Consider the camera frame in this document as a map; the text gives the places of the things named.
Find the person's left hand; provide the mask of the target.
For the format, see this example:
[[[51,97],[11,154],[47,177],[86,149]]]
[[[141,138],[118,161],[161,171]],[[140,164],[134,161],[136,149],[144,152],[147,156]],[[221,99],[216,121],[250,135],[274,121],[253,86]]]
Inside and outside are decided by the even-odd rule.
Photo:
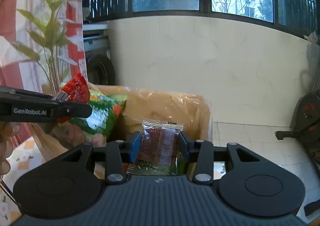
[[[1,145],[0,145],[0,169],[1,169],[1,179],[4,175],[9,173],[10,164],[7,159],[10,157],[13,151],[13,143],[11,137],[18,134],[20,131],[20,123],[7,123],[1,121]]]

